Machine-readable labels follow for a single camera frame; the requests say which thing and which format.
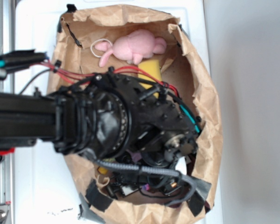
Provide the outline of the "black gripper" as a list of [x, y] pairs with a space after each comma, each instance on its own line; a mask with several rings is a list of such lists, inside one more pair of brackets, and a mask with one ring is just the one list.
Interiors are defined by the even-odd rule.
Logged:
[[112, 177], [106, 191], [114, 199], [138, 192], [153, 199], [186, 201], [191, 198], [191, 177], [177, 170], [176, 165], [109, 163], [106, 169], [112, 171]]

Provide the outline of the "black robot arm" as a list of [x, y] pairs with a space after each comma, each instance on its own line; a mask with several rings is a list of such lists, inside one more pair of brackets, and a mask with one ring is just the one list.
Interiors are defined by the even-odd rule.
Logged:
[[[71, 76], [45, 53], [14, 51], [0, 56], [0, 81], [36, 64]], [[13, 148], [49, 141], [58, 153], [78, 154], [113, 171], [118, 186], [161, 192], [167, 205], [195, 193], [194, 178], [175, 167], [196, 151], [200, 133], [177, 89], [149, 74], [131, 77], [111, 67], [47, 96], [38, 90], [32, 96], [0, 92], [0, 162]]]

